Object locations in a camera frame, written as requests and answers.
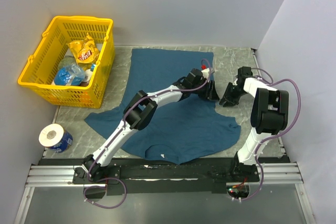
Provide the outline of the blue t-shirt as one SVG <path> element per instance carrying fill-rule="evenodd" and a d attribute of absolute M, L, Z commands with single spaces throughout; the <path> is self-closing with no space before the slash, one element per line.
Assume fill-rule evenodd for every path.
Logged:
<path fill-rule="evenodd" d="M 213 53 L 198 51 L 133 49 L 128 83 L 120 105 L 110 111 L 89 114 L 85 122 L 108 138 L 117 128 L 123 111 L 139 91 L 167 88 L 201 61 L 213 61 Z M 218 114 L 215 102 L 193 94 L 189 98 L 158 108 L 149 125 L 131 136 L 122 149 L 147 160 L 175 164 L 212 155 L 237 143 L 241 127 L 234 117 Z"/>

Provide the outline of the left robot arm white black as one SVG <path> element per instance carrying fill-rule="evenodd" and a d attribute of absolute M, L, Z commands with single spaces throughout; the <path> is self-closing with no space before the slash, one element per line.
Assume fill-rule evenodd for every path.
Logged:
<path fill-rule="evenodd" d="M 214 86 L 211 80 L 213 69 L 192 69 L 169 87 L 157 92 L 138 91 L 123 111 L 117 128 L 93 153 L 86 156 L 82 168 L 88 181 L 98 183 L 117 150 L 136 132 L 147 127 L 156 110 L 170 103 L 179 102 L 191 94 L 206 94 Z"/>

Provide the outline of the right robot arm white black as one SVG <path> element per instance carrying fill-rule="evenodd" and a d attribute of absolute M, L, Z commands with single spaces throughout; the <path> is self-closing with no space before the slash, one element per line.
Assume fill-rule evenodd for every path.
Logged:
<path fill-rule="evenodd" d="M 228 84 L 219 104 L 223 107 L 236 106 L 246 94 L 254 98 L 250 134 L 235 154 L 229 169 L 230 177 L 239 182 L 255 173 L 258 157 L 267 145 L 265 139 L 286 129 L 289 93 L 257 80 L 251 67 L 240 67 L 236 78 L 234 83 Z"/>

